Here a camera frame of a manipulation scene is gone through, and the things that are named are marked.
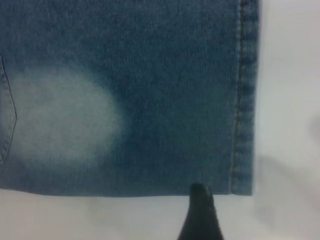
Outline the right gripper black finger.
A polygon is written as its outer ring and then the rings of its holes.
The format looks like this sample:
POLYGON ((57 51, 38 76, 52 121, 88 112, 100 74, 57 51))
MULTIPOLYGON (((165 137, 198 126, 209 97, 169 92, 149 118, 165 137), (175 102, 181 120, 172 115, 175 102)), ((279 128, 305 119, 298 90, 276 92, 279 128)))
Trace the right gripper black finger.
POLYGON ((179 240, 223 240, 210 188, 202 183, 190 186, 189 207, 179 240))

